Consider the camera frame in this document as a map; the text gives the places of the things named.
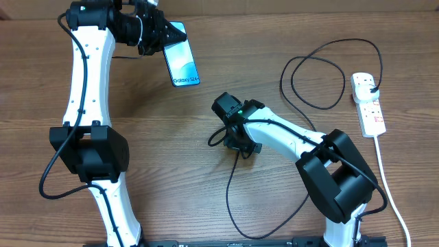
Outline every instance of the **wood plank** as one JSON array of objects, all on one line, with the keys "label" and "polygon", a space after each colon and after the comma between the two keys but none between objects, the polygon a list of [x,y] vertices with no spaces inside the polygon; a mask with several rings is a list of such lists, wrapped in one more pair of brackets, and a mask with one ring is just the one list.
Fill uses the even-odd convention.
[{"label": "wood plank", "polygon": [[[114,60],[110,73],[110,115],[127,138],[131,161],[128,190],[134,213],[150,240],[206,241],[242,239],[227,215],[225,188],[234,152],[209,148],[221,127],[210,107],[224,91],[257,99],[289,121],[307,126],[278,92],[285,63],[322,43],[360,37],[376,43],[384,61],[381,102],[388,132],[380,138],[392,195],[412,234],[414,246],[439,241],[439,16],[434,12],[288,14],[185,17],[201,85],[175,89],[162,54],[141,60]],[[0,22],[0,246],[81,246],[105,241],[100,215],[89,192],[48,201],[37,184],[54,151],[49,128],[59,126],[70,91],[72,51],[56,21]],[[134,55],[118,45],[117,55]],[[378,76],[372,47],[351,42],[319,53],[343,68],[346,76],[367,71]],[[340,73],[309,61],[296,75],[297,89],[314,104],[334,102]],[[289,78],[284,85],[288,87]],[[317,129],[347,132],[379,177],[375,149],[361,137],[351,88],[332,110],[306,107],[287,95]],[[47,180],[49,193],[78,186],[57,162]],[[249,235],[280,224],[305,197],[293,164],[264,148],[240,161],[230,188],[230,206]],[[381,204],[378,193],[368,206]],[[367,235],[385,235],[390,246],[404,246],[391,208],[365,217]],[[321,235],[324,218],[307,202],[273,239]]]},{"label": "wood plank", "polygon": [[[2,0],[0,10],[9,17],[5,19],[56,19],[70,7],[71,2]],[[439,0],[161,0],[159,4],[166,16],[434,11],[437,7]]]}]

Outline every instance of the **white power strip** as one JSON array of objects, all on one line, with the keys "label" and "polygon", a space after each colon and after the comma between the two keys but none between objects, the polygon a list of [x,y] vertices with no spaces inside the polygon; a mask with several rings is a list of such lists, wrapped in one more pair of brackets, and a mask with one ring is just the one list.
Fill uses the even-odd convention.
[{"label": "white power strip", "polygon": [[368,73],[355,73],[351,77],[351,84],[353,89],[354,101],[357,105],[358,119],[361,126],[361,132],[363,137],[371,138],[373,137],[375,141],[375,147],[377,149],[377,158],[379,172],[381,174],[381,179],[383,180],[384,189],[389,197],[390,204],[398,217],[401,226],[404,229],[405,237],[407,238],[407,247],[412,246],[412,241],[410,239],[410,233],[405,225],[404,219],[399,213],[396,205],[393,201],[392,194],[390,194],[389,187],[387,185],[387,180],[385,179],[383,162],[381,160],[381,152],[379,150],[378,136],[385,132],[385,124],[383,118],[383,112],[381,111],[381,106],[379,104],[379,91],[376,93],[371,93],[370,89],[375,87],[373,76]]}]

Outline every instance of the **smartphone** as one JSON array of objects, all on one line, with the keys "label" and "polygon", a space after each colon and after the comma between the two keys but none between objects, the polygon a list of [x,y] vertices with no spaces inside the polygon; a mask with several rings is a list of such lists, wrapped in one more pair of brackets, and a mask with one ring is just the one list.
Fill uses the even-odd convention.
[{"label": "smartphone", "polygon": [[[181,22],[171,21],[174,27],[186,34],[185,25]],[[167,69],[175,87],[193,86],[200,83],[197,67],[193,60],[189,39],[185,42],[165,46],[163,49]]]}]

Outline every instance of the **power strip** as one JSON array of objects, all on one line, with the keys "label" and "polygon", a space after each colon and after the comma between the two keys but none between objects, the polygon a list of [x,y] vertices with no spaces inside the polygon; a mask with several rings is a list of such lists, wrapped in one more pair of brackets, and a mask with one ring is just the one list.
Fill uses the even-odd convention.
[{"label": "power strip", "polygon": [[393,201],[392,194],[385,179],[383,161],[381,160],[381,152],[379,150],[378,136],[385,132],[385,124],[383,118],[383,112],[381,111],[381,106],[379,105],[379,91],[376,93],[371,93],[370,89],[375,87],[373,76],[368,73],[355,73],[351,77],[351,84],[353,90],[353,98],[357,105],[358,119],[361,126],[361,132],[363,137],[371,138],[373,137],[375,142],[375,147],[377,149],[377,158],[379,172],[381,174],[381,179],[383,180],[384,189],[389,197],[390,204],[398,217],[401,226],[403,227],[405,237],[407,239],[407,247],[412,246],[412,241],[410,239],[410,233],[405,225],[404,219],[399,213],[396,205]]},{"label": "power strip", "polygon": [[358,99],[358,97],[361,97],[358,94],[359,90],[370,90],[375,87],[373,76],[368,73],[355,73],[351,77],[351,84],[363,137],[372,138],[385,133],[383,112],[377,99],[379,92],[377,94],[370,93],[369,100],[365,100],[364,97],[361,100]]}]

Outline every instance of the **wooden table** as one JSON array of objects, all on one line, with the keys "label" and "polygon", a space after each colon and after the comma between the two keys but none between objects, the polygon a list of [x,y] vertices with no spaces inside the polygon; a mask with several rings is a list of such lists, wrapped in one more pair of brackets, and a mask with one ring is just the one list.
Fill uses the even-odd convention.
[{"label": "wooden table", "polygon": [[[289,14],[187,17],[185,22],[202,79],[175,89],[162,54],[113,60],[110,115],[113,128],[130,144],[128,190],[134,213],[150,240],[243,239],[230,222],[225,190],[235,153],[209,148],[222,126],[211,111],[224,91],[257,99],[301,126],[304,119],[282,100],[280,73],[294,56],[339,38],[366,38],[383,53],[381,103],[388,132],[380,137],[392,195],[407,222],[414,246],[437,246],[439,236],[439,16],[437,12],[381,14]],[[56,21],[0,22],[0,246],[81,246],[104,242],[105,230],[88,191],[44,200],[38,181],[54,154],[49,128],[60,126],[70,91],[72,48]],[[117,45],[117,55],[135,49]],[[366,43],[334,44],[321,51],[352,73],[377,77],[377,55]],[[289,76],[284,80],[289,85]],[[351,87],[332,110],[305,106],[286,89],[322,132],[347,132],[379,180],[372,139],[361,136]],[[329,105],[342,87],[340,72],[309,61],[296,75],[298,91],[310,102]],[[46,183],[48,193],[80,185],[61,161]],[[249,235],[280,224],[307,192],[291,162],[269,148],[239,161],[230,187],[230,206]],[[381,204],[374,193],[369,209]],[[324,217],[308,201],[271,236],[321,235]],[[404,246],[399,222],[388,207],[365,217],[361,231],[385,235]]]}]

